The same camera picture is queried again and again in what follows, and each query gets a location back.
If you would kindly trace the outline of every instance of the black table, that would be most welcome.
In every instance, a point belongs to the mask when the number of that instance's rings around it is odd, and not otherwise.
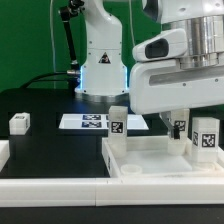
[[[129,107],[128,101],[113,105]],[[106,130],[60,130],[63,113],[107,114],[111,104],[75,100],[67,90],[11,89],[0,94],[0,140],[9,139],[10,159],[0,179],[109,177],[101,155]],[[9,135],[15,113],[31,114],[25,136]],[[192,116],[221,120],[220,144],[224,141],[224,112],[219,107],[195,109]],[[158,114],[144,116],[149,131],[128,131],[129,136],[164,135],[167,130]],[[224,205],[113,206],[57,208],[0,208],[5,223],[223,223]]]

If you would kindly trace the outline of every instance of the white platform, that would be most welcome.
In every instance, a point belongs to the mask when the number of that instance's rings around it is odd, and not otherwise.
[[[83,120],[83,116],[90,116],[89,120]],[[100,116],[99,120],[91,119],[91,116]],[[92,122],[92,126],[83,127],[83,122]],[[94,123],[101,123],[100,127],[94,126]],[[59,128],[60,129],[108,129],[109,120],[107,119],[107,114],[63,114]],[[141,115],[128,115],[128,130],[148,130],[148,126],[145,123]]]
[[[166,139],[166,136],[128,138],[129,146],[132,145],[128,163],[130,160],[137,163],[132,153],[136,149],[142,151],[140,176],[119,173],[125,161],[115,160],[107,151],[107,139],[103,139],[103,155],[107,166],[110,156],[112,178],[1,179],[0,207],[223,204],[223,151],[219,148],[213,171],[193,171],[186,155],[172,158],[163,151]],[[188,141],[186,154],[190,153],[190,145]]]

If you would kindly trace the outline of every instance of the robot logo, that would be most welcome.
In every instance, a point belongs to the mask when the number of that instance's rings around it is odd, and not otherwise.
[[[111,63],[110,63],[110,59],[109,59],[109,57],[108,57],[108,55],[107,55],[106,52],[105,52],[105,53],[103,54],[103,56],[101,57],[99,63],[100,63],[100,64],[111,64]]]

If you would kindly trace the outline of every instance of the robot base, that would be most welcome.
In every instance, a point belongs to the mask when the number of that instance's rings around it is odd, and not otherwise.
[[[128,93],[123,93],[120,95],[115,95],[115,96],[101,96],[101,95],[90,95],[86,93],[75,93],[75,98],[76,99],[82,99],[82,100],[87,100],[91,102],[96,102],[96,103],[115,103],[119,101],[124,101],[129,99],[129,94]]]

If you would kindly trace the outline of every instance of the white box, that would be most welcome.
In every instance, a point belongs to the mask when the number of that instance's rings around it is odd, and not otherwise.
[[[219,120],[193,118],[192,160],[197,163],[216,162],[218,159]]]
[[[108,142],[115,157],[126,155],[128,108],[111,106],[109,110]]]
[[[17,113],[9,121],[10,135],[25,135],[30,127],[30,114]]]

